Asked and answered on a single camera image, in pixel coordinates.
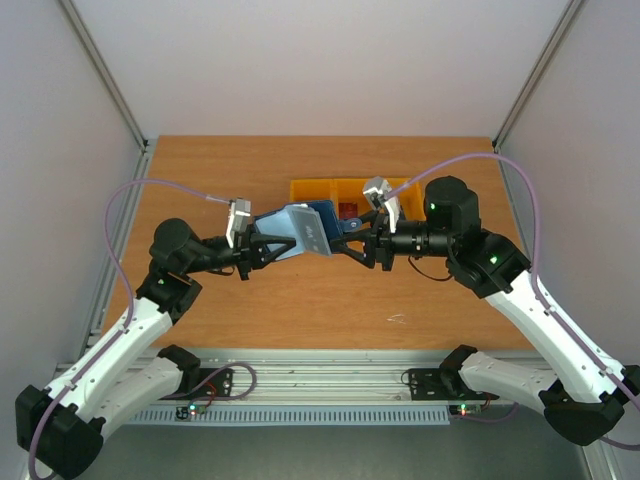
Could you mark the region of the blue card holder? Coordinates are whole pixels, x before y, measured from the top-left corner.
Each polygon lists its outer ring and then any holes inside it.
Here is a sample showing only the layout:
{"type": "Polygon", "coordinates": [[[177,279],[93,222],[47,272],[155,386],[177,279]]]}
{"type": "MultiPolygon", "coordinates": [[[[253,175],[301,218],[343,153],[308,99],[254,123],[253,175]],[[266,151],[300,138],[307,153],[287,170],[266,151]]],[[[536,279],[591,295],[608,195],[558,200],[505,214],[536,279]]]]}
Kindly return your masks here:
{"type": "Polygon", "coordinates": [[[254,220],[258,233],[296,241],[294,247],[276,258],[277,261],[305,253],[331,257],[330,241],[358,230],[362,224],[358,217],[339,219],[331,200],[290,203],[254,220]]]}

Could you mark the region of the red credit card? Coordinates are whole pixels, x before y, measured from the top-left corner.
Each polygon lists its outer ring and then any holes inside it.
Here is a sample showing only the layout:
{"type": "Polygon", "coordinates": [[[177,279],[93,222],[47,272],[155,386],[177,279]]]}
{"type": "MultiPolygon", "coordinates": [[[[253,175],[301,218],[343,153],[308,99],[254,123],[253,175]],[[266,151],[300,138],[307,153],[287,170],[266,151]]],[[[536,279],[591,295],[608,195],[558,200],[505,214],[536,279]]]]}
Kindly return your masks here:
{"type": "Polygon", "coordinates": [[[357,218],[359,216],[358,204],[356,202],[340,202],[338,214],[341,220],[357,218]]]}

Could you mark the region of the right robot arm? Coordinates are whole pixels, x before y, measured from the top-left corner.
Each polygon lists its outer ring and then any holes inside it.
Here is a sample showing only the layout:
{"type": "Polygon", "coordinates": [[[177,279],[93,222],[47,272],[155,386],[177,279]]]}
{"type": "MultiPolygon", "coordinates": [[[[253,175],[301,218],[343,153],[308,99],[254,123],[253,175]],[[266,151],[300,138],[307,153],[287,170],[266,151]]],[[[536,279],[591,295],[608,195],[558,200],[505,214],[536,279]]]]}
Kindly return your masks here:
{"type": "Polygon", "coordinates": [[[363,228],[330,242],[333,252],[383,270],[398,256],[441,257],[449,275],[503,314],[548,364],[535,370],[461,345],[440,364],[440,383],[453,398],[493,394],[540,413],[580,446],[604,440],[625,405],[639,397],[639,368],[607,355],[571,320],[533,276],[531,261],[503,235],[481,226],[478,196],[446,176],[425,188],[422,221],[405,220],[380,177],[363,190],[372,207],[363,228]]]}

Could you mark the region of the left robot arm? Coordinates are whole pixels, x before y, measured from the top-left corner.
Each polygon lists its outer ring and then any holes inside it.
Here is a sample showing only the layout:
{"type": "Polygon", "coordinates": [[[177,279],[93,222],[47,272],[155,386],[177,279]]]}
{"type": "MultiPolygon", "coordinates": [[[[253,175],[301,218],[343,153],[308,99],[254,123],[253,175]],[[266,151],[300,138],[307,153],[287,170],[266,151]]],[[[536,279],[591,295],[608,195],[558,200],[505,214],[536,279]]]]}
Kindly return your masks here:
{"type": "Polygon", "coordinates": [[[150,247],[149,272],[120,319],[63,375],[18,395],[17,443],[29,454],[30,477],[38,478],[39,468],[49,478],[78,477],[137,411],[159,399],[193,399],[208,387],[199,358],[176,345],[133,376],[123,375],[192,306],[202,290],[192,274],[232,267],[246,279],[295,245],[293,237],[260,233],[253,225],[232,240],[200,239],[182,219],[163,221],[150,247]]]}

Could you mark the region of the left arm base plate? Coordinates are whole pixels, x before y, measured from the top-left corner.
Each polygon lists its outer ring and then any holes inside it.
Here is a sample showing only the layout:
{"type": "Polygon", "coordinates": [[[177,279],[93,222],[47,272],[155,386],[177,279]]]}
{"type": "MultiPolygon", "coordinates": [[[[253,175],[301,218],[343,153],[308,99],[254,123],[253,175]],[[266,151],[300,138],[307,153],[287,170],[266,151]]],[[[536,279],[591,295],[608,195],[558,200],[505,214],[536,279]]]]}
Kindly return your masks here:
{"type": "Polygon", "coordinates": [[[214,375],[214,368],[199,368],[183,374],[177,390],[162,400],[194,400],[199,398],[229,398],[232,393],[234,369],[225,368],[214,375]]]}

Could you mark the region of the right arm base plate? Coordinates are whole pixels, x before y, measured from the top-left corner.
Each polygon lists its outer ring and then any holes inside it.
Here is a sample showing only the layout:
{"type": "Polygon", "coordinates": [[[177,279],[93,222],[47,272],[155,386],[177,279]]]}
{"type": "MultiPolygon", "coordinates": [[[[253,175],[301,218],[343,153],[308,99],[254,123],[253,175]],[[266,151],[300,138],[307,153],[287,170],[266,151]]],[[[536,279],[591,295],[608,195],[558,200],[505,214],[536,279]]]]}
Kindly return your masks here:
{"type": "Polygon", "coordinates": [[[498,396],[486,392],[473,391],[466,386],[458,390],[447,387],[438,368],[412,368],[405,370],[400,377],[410,393],[412,401],[446,400],[453,402],[497,400],[498,396]]]}

